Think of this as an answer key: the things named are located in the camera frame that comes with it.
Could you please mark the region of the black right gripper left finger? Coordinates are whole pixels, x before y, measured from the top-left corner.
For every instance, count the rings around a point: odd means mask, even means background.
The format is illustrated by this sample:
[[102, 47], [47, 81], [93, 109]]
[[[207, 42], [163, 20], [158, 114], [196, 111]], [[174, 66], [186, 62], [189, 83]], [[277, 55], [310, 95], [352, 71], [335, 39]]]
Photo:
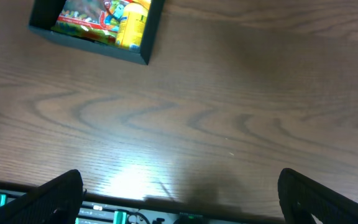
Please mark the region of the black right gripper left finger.
[[26, 193], [0, 183], [0, 224], [75, 223], [83, 203], [81, 174], [73, 169]]

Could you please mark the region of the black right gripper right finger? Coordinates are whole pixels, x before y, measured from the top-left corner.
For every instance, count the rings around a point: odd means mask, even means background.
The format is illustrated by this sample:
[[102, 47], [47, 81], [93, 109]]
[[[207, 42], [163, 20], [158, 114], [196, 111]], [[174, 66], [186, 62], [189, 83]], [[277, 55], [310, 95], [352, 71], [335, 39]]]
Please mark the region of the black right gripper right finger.
[[358, 203], [293, 169], [281, 171], [278, 197], [286, 223], [358, 224]]

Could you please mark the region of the yellow Mentos bottle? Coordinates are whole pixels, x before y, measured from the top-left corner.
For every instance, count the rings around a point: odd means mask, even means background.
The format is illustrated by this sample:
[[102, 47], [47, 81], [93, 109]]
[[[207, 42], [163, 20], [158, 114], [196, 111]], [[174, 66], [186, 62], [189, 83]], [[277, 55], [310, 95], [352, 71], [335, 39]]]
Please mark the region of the yellow Mentos bottle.
[[149, 10], [132, 1], [124, 6], [115, 46], [133, 52], [140, 51]]

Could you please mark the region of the Haribo worms candy bag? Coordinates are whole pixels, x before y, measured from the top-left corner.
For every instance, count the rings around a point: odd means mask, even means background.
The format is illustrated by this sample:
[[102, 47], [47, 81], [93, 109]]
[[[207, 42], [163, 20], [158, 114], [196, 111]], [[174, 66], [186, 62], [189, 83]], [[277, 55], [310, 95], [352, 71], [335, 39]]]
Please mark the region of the Haribo worms candy bag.
[[113, 45], [131, 0], [66, 0], [52, 30]]

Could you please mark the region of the yellow candy wrapper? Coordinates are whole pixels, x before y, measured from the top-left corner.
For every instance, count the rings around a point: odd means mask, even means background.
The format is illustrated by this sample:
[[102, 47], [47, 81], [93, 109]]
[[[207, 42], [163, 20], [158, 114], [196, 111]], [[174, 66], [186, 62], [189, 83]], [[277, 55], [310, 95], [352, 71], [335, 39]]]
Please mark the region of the yellow candy wrapper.
[[150, 5], [152, 0], [133, 0], [134, 2], [142, 5], [144, 8], [146, 8], [147, 10], [150, 9]]

